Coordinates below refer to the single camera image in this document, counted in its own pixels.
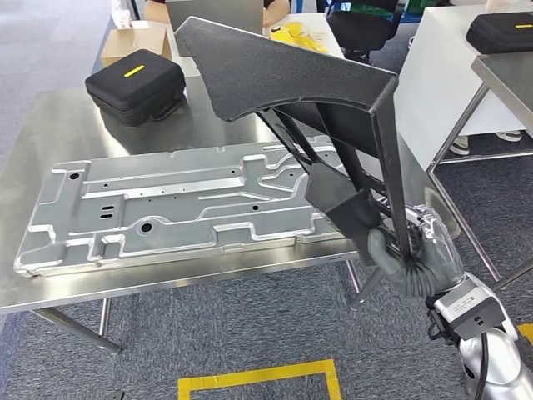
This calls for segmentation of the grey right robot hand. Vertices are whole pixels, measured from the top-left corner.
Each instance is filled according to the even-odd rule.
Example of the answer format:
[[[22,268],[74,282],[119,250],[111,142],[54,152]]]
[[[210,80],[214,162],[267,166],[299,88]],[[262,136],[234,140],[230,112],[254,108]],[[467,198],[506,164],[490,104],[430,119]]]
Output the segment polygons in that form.
[[[463,280],[463,264],[438,213],[426,205],[408,206],[406,212],[408,226],[414,229],[418,244],[406,262],[393,254],[382,231],[372,229],[368,235],[369,256],[394,287],[408,297],[427,298],[447,292]]]

